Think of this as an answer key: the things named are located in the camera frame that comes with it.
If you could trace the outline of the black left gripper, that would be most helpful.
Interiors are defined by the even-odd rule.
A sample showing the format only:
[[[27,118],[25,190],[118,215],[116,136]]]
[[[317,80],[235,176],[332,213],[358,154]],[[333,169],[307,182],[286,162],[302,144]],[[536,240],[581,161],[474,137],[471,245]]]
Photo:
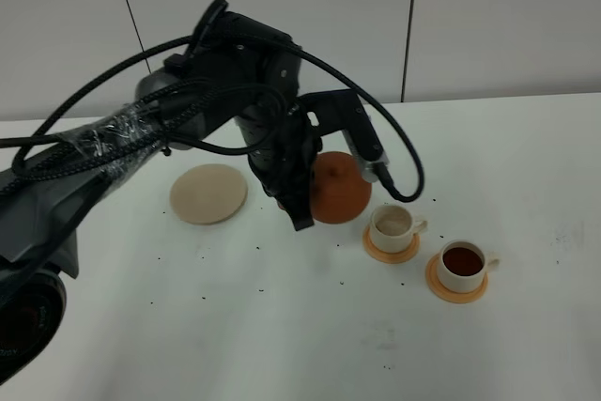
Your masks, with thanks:
[[[292,42],[214,0],[185,51],[167,57],[163,70],[180,81],[203,79],[206,89],[225,89],[215,104],[219,113],[236,120],[252,150],[254,175],[301,231],[314,225],[310,194],[320,140],[298,102],[301,60],[278,47]]]

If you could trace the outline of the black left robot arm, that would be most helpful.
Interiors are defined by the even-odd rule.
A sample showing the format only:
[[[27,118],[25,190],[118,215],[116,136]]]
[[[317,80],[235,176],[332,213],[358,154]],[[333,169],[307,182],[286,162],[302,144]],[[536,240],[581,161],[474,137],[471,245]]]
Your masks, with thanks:
[[[34,360],[66,309],[61,275],[79,271],[76,230],[90,210],[157,153],[205,148],[235,120],[267,195],[302,230],[313,224],[309,192],[320,141],[299,100],[304,53],[292,38],[215,0],[193,33],[148,50],[165,54],[134,100],[85,126],[51,133],[78,101],[133,65],[89,82],[16,149],[1,174],[1,376]]]

